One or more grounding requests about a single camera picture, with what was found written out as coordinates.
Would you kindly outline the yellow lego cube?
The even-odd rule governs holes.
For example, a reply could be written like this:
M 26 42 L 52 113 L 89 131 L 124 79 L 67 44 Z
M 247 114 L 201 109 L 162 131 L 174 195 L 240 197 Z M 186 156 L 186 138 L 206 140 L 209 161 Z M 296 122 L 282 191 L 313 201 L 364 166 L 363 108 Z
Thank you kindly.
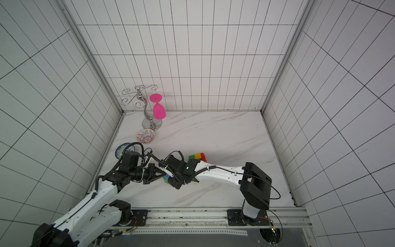
M 195 159 L 197 159 L 197 160 L 201 160 L 201 159 L 202 159 L 202 156 L 201 156 L 200 153 L 199 153 L 199 154 L 195 154 L 194 157 L 195 157 Z

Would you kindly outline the red long lego brick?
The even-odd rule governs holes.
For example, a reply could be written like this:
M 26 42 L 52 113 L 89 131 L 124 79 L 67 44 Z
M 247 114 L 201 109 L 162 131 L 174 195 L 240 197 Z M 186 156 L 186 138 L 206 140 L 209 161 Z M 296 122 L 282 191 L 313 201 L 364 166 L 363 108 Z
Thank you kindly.
M 201 155 L 201 160 L 204 161 L 204 162 L 207 162 L 205 154 L 204 153 L 200 153 L 200 155 Z

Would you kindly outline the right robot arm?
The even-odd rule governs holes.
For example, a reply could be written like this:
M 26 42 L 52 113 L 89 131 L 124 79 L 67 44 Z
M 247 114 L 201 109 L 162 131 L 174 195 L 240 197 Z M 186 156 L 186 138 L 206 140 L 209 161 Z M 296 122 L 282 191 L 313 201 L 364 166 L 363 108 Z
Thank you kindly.
M 239 167 L 225 167 L 194 158 L 185 162 L 170 155 L 158 166 L 169 175 L 168 182 L 176 189 L 192 182 L 208 181 L 240 190 L 244 196 L 242 212 L 251 219 L 256 219 L 260 211 L 270 208 L 272 179 L 253 163 L 247 162 Z

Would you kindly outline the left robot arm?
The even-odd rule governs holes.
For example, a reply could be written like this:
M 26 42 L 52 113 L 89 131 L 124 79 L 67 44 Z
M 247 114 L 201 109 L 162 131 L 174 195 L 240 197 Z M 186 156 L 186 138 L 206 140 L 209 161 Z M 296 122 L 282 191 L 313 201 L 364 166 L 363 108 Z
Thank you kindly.
M 137 152 L 124 153 L 104 176 L 98 176 L 94 190 L 52 224 L 43 223 L 34 232 L 33 247 L 86 247 L 114 225 L 138 225 L 131 205 L 116 195 L 131 182 L 149 184 L 166 175 L 153 163 L 139 161 Z

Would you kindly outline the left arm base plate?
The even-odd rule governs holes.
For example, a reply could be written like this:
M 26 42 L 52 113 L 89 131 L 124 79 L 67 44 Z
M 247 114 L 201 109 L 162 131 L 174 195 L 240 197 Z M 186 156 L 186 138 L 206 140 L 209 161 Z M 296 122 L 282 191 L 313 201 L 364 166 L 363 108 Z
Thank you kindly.
M 126 220 L 124 226 L 129 228 L 145 226 L 148 219 L 148 210 L 130 210 L 126 214 Z

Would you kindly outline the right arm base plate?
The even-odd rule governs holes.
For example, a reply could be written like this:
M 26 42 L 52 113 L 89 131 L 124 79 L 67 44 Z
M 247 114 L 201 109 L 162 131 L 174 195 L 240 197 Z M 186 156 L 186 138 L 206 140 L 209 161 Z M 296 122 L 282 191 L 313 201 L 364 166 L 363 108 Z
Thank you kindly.
M 266 211 L 260 210 L 255 219 L 245 216 L 242 209 L 227 210 L 227 220 L 229 226 L 269 226 Z

